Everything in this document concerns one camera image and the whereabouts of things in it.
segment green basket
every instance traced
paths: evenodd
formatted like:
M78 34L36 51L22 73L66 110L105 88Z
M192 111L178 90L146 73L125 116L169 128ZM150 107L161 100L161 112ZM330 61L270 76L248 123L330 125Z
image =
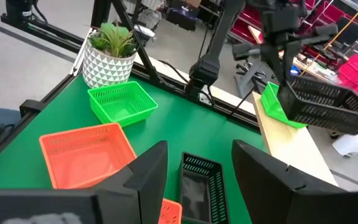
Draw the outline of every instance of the green basket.
M284 110L277 99L277 93L278 85L268 82L266 89L262 93L262 104L265 108L266 114L283 123L286 123L287 125L293 126L294 128L306 127L307 124L301 124L287 119L287 116L285 116Z
M91 109L103 124L121 127L148 118L157 103L137 82L127 82L88 90Z

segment white plant pot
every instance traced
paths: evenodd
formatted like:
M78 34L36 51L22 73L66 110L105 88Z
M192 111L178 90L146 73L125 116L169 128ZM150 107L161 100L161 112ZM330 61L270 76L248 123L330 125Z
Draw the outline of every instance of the white plant pot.
M115 58L104 54L86 42L83 63L83 77L90 88L109 86L128 81L135 55L128 58Z

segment metal frame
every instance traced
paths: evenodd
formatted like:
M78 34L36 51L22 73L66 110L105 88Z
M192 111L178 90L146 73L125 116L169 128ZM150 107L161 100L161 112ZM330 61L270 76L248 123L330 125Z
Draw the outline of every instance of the metal frame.
M94 8L93 15L91 20L92 27L99 27L103 21L107 21L108 14L110 10L111 3L116 8L117 13L119 14L122 24L127 27L129 30L133 30L134 26L129 19L127 13L125 12L125 7L121 0L94 0ZM33 27L29 25L34 25L32 21L23 22L21 24L10 22L9 18L6 14L1 16L1 21L5 22L11 26L14 26L20 30L33 34L37 37L40 37L43 40L47 40L53 44L56 44L60 47L63 47L67 50L70 50L74 53L79 53L76 61L74 62L73 68L71 72L54 88L52 89L44 98L41 99L41 103L45 105L49 104L57 95L59 95L75 78L77 78L77 73L79 72L80 66L82 64L81 52L83 51L83 45L79 45L79 40L83 44L84 39L81 39L73 34L67 33L63 30L60 30L57 27L51 26L48 24L48 32L43 31L45 27L42 29L33 29ZM61 32L66 36L63 38L61 35L51 35L50 33L56 34ZM238 106L231 105L223 100L214 98L215 105L210 106L206 103L203 103L199 99L192 98L188 94L185 93L184 89L186 84L179 82L175 79L165 76L162 73L156 71L156 69L151 64L145 49L140 44L139 37L134 35L137 44L139 45L138 54L142 63L134 63L132 68L131 76L138 78L144 82L147 82L153 86L161 88L169 93L180 96L184 99L187 99L193 103L196 103L204 108L207 108L215 113L219 113L228 118L228 120L237 123L241 126L247 126L251 130L255 132L260 132L259 125L257 122L257 118L254 114L241 110ZM12 130L12 132L7 135L5 138L0 139L0 152L14 139L16 138L20 132L39 114L40 112L30 111L23 115L22 119L18 122L17 126Z

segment green plant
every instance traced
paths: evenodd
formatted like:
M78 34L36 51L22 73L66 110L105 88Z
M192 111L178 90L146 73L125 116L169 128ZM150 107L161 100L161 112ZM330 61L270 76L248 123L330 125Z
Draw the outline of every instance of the green plant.
M94 48L112 57L124 58L136 52L132 35L133 32L125 27L102 23L98 32L89 37L89 41Z

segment black basket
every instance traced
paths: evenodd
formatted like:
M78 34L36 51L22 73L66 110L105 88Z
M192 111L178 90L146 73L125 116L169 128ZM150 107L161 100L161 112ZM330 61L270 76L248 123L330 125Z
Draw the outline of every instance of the black basket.
M290 77L278 100L290 121L358 134L358 94L309 78Z
M230 223L221 164L184 152L180 183L184 222Z

